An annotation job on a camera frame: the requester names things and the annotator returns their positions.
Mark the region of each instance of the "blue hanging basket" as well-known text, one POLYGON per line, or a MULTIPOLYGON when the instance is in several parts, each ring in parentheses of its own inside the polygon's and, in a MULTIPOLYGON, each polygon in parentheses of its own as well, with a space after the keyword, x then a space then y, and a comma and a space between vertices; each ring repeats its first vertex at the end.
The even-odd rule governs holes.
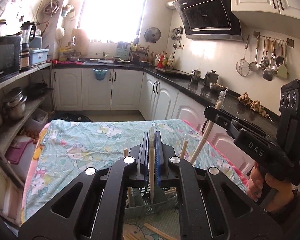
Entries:
POLYGON ((100 80, 100 81, 105 79, 107 71, 108 71, 108 69, 103 69, 103 70, 93 69, 96 79, 100 80))

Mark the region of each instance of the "fingernail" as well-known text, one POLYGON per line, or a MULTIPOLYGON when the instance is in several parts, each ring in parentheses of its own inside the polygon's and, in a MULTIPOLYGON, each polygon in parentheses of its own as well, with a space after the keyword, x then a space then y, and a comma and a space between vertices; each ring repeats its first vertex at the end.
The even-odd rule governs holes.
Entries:
POLYGON ((259 188, 259 189, 263 189, 263 183, 260 179, 257 179, 256 180, 256 186, 259 188))

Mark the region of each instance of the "hand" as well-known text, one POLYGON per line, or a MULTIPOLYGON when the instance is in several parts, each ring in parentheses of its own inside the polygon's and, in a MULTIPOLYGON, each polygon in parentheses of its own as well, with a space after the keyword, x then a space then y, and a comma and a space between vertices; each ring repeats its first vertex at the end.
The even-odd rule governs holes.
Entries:
POLYGON ((278 190, 277 194, 274 196, 272 201, 266 207, 266 210, 269 212, 281 210, 285 205, 290 203, 294 198, 292 192, 292 184, 286 180, 279 181, 269 173, 267 173, 266 177, 264 178, 258 168, 259 168, 259 164, 255 163, 251 171, 249 185, 247 189, 247 195, 252 200, 257 202, 258 198, 260 198, 262 194, 263 182, 266 180, 266 183, 269 185, 269 187, 278 190))

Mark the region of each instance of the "bright window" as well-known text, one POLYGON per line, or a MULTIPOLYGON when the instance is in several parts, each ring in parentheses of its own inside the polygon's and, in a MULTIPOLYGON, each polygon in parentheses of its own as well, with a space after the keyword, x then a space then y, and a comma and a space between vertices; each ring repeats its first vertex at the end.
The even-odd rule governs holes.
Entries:
POLYGON ((85 0, 80 19, 91 40, 133 41, 140 30, 145 0, 85 0))

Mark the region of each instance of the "utensil rack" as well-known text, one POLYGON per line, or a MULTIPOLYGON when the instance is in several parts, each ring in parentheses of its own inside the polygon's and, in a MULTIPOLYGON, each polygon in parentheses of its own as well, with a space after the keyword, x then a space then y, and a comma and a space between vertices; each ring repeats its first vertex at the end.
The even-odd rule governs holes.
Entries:
MULTIPOLYGON (((275 41, 282 41, 282 39, 277 39, 277 38, 274 38, 274 37, 269 37, 269 36, 260 35, 260 32, 253 32, 253 37, 254 37, 255 39, 257 39, 258 36, 259 36, 259 37, 267 37, 267 38, 269 38, 269 39, 271 39, 271 40, 274 39, 275 41)), ((287 42, 287 45, 288 45, 289 47, 294 48, 294 40, 287 38, 286 42, 287 42)))

